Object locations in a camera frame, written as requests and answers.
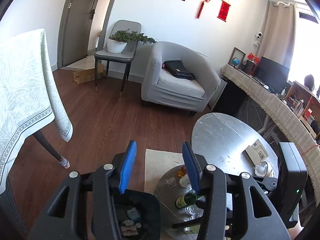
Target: round table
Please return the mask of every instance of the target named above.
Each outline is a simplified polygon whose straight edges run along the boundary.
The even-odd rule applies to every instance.
[[[278,177],[278,158],[263,137],[244,122],[227,114],[210,113],[201,116],[192,130],[191,146],[224,173],[254,174],[254,165],[245,149],[257,139],[269,154],[268,161]]]
[[[275,177],[278,177],[277,156],[270,145],[254,129],[232,116],[210,113],[200,117],[192,131],[191,145],[194,153],[203,155],[208,164],[214,164],[225,173],[239,175],[246,171],[252,175],[254,165],[244,150],[257,139],[267,150],[267,161],[273,167]],[[161,207],[161,227],[175,239],[196,240],[197,234],[185,234],[182,228],[171,227],[174,223],[190,220],[184,210],[175,207],[176,199],[190,190],[179,185],[177,172],[180,167],[164,174],[154,191]],[[166,181],[173,177],[177,185],[169,187]],[[227,207],[232,210],[231,194],[227,194]]]

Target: green bottle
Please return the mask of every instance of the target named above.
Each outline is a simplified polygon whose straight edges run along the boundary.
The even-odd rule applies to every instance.
[[[200,198],[197,194],[188,192],[185,195],[177,198],[176,207],[179,209],[183,209],[185,207],[191,206],[196,203],[196,200]]]

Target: computer monitor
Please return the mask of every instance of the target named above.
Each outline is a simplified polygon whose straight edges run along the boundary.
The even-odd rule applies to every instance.
[[[288,73],[289,68],[268,58],[262,57],[255,76],[265,83],[271,92],[280,94],[285,87]]]

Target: gray armchair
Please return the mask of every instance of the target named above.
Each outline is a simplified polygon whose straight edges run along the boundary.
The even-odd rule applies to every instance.
[[[182,60],[196,80],[178,79],[162,69],[167,60]],[[141,99],[176,108],[202,112],[220,85],[220,78],[199,53],[184,46],[160,41],[150,54],[141,87]]]

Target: wooden floor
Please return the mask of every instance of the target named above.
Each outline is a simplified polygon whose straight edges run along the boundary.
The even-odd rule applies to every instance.
[[[152,104],[140,105],[141,84],[128,82],[119,98],[121,80],[103,78],[78,85],[70,70],[56,70],[54,78],[60,97],[73,125],[73,135],[65,142],[53,123],[42,129],[52,146],[71,164],[65,170],[33,138],[26,139],[9,173],[14,198],[28,229],[47,199],[71,172],[88,173],[124,152],[129,141],[138,151],[130,188],[143,191],[145,149],[181,152],[190,140],[193,125],[209,108],[195,116],[188,111]]]

